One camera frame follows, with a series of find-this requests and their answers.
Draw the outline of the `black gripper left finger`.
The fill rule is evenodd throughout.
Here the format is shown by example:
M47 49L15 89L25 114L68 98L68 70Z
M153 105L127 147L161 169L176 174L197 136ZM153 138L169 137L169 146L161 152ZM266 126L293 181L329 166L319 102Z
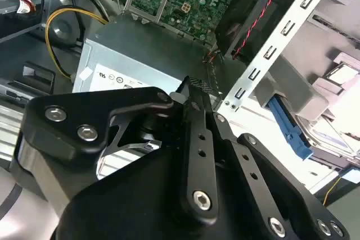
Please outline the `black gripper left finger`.
M100 159L182 141L182 125L211 111L209 94L190 78L171 94L142 87L34 98L25 107L13 155L20 167L16 180L32 177L61 216L97 181Z

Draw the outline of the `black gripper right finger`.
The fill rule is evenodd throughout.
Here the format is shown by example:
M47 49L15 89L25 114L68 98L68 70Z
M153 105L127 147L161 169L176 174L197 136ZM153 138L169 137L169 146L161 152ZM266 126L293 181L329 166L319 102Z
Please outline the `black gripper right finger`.
M209 87L191 79L191 181L195 205L219 214L215 158L224 159L231 210L243 210L252 239L349 239L345 227L254 136L234 136L228 121L212 110Z

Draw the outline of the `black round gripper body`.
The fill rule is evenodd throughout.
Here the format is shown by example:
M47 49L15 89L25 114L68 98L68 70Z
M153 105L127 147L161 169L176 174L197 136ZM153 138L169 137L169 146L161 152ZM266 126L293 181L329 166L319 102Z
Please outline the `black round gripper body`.
M268 239L260 145L158 150L81 191L57 239Z

